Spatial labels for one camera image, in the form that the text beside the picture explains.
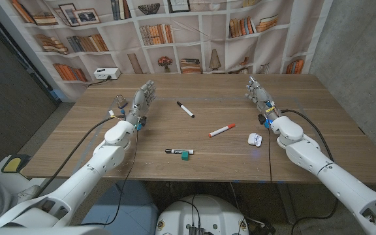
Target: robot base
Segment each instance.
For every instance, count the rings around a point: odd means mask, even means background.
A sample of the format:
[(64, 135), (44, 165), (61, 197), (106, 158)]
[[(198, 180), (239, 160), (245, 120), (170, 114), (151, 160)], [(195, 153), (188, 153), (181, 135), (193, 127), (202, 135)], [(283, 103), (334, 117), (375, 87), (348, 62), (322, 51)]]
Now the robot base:
[[(182, 198), (181, 200), (191, 203), (193, 195)], [(191, 210), (191, 205), (185, 202), (176, 201), (172, 203), (167, 209), (160, 214), (157, 225), (156, 235), (177, 235), (190, 234), (189, 228), (194, 226), (200, 227), (204, 230), (196, 234), (203, 234), (204, 232), (211, 232), (217, 234), (238, 234), (240, 228), (240, 235), (248, 235), (246, 220), (242, 222), (244, 216), (232, 204), (226, 202), (221, 198), (210, 195), (196, 195), (193, 203), (200, 214), (200, 226), (198, 225), (198, 214)]]

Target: bookshelf wallpaper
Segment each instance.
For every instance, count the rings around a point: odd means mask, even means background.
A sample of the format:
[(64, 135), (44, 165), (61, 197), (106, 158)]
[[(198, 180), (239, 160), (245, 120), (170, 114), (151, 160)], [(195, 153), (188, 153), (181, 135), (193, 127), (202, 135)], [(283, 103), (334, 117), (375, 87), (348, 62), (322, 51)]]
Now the bookshelf wallpaper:
[(308, 73), (332, 0), (0, 0), (68, 101), (99, 67)]

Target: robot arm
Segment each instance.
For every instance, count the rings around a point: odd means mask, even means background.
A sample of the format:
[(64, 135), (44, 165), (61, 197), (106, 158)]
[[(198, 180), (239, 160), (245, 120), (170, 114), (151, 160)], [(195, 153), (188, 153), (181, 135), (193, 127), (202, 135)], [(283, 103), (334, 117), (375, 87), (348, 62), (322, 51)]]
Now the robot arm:
[(272, 97), (252, 76), (247, 88), (250, 94), (246, 97), (264, 116), (260, 122), (279, 134), (277, 143), (286, 150), (288, 158), (316, 176), (352, 212), (367, 234), (376, 234), (376, 192), (327, 158), (301, 126), (282, 116)]
[(105, 140), (94, 150), (92, 158), (54, 192), (22, 202), (0, 217), (0, 228), (67, 226), (79, 205), (98, 181), (120, 165), (135, 130), (146, 123), (146, 113), (155, 98), (154, 82), (148, 81), (134, 95), (125, 121), (119, 121), (105, 133)]

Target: flowers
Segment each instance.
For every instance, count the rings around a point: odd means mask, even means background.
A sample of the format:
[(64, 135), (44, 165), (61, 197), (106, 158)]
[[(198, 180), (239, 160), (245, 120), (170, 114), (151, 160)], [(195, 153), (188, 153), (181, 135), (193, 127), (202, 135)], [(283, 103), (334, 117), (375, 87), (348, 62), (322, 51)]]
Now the flowers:
[(158, 60), (157, 60), (157, 64), (159, 66), (168, 66), (170, 64), (172, 64), (173, 60), (170, 59), (169, 57), (167, 56), (162, 56), (160, 57)]

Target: red marker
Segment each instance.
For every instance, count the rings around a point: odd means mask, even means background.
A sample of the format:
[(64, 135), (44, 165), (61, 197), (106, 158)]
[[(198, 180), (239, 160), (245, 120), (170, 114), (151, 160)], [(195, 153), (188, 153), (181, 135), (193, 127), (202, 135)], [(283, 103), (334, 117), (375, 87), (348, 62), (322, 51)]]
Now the red marker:
[(208, 136), (211, 138), (211, 137), (213, 137), (213, 136), (215, 136), (215, 135), (217, 135), (217, 134), (222, 133), (223, 131), (227, 131), (227, 130), (229, 130), (230, 128), (233, 128), (234, 126), (235, 126), (235, 124), (232, 123), (232, 124), (230, 124), (230, 125), (228, 125), (228, 126), (225, 126), (225, 127), (220, 128), (220, 129), (218, 129), (218, 130), (216, 130), (216, 131), (213, 131), (212, 133), (208, 134)]

